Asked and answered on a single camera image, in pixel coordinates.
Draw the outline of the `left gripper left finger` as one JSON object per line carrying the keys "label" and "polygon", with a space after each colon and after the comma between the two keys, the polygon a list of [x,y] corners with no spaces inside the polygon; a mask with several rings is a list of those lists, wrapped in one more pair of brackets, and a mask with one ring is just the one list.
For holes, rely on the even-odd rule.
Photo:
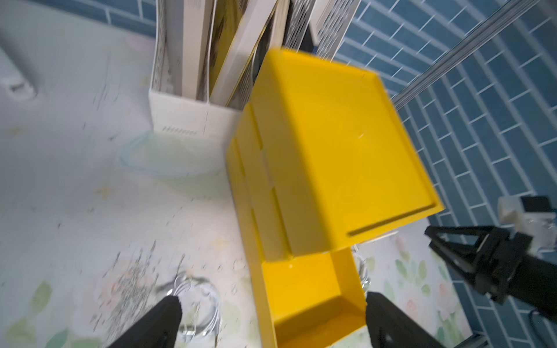
{"label": "left gripper left finger", "polygon": [[109,348],[173,348],[182,319],[176,296],[166,296],[118,337]]}

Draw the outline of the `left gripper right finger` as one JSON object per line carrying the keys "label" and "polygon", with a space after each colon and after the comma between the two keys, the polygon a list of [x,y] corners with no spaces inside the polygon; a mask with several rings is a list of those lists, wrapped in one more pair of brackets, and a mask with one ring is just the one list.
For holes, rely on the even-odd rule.
{"label": "left gripper right finger", "polygon": [[433,336],[378,292],[366,295],[366,326],[373,348],[438,347]]}

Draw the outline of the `yellow drawer cabinet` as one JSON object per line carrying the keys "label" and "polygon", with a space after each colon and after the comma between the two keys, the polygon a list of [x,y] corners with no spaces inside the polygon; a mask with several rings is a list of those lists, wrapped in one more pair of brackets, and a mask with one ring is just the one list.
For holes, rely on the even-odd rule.
{"label": "yellow drawer cabinet", "polygon": [[271,49],[226,154],[266,262],[333,252],[443,204],[373,72]]}

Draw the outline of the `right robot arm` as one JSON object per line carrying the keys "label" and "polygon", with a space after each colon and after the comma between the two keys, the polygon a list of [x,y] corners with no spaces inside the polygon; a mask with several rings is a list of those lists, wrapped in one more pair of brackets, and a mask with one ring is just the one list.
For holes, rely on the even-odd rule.
{"label": "right robot arm", "polygon": [[479,294],[512,296],[556,322],[556,265],[528,254],[532,237],[495,226],[429,226],[429,248]]}

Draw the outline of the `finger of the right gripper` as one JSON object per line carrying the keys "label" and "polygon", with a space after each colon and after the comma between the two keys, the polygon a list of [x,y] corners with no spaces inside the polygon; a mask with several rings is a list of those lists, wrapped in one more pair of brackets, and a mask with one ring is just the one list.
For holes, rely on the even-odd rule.
{"label": "finger of the right gripper", "polygon": [[[429,226],[425,235],[430,238],[429,248],[464,281],[472,287],[492,287],[490,258],[494,241],[490,238],[493,226],[438,227]],[[450,242],[443,236],[476,237],[473,244]]]}

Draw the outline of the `white earphones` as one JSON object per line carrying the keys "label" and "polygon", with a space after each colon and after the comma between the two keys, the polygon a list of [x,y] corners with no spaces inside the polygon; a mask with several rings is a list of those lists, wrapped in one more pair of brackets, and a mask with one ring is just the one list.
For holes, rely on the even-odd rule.
{"label": "white earphones", "polygon": [[216,287],[203,277],[185,272],[155,287],[155,298],[175,296],[181,306],[176,347],[216,347],[221,327],[220,297]]}
{"label": "white earphones", "polygon": [[369,269],[366,263],[366,259],[359,253],[359,249],[356,245],[352,246],[352,257],[355,261],[356,269],[358,271],[358,276],[361,282],[361,287],[364,293],[367,293],[369,286],[371,284]]}

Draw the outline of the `yellow bottom drawer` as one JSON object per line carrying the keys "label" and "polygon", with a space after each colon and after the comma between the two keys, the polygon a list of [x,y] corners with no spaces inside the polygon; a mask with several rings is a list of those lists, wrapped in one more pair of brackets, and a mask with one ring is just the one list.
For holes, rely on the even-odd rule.
{"label": "yellow bottom drawer", "polygon": [[263,347],[328,347],[366,324],[350,249],[261,262],[249,257]]}

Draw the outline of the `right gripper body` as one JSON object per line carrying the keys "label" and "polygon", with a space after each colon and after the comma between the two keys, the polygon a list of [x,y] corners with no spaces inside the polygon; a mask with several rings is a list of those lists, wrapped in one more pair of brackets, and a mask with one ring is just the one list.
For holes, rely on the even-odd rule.
{"label": "right gripper body", "polygon": [[477,233],[473,287],[501,305],[509,296],[510,283],[533,237],[521,232],[511,235],[508,230],[495,226],[479,226]]}

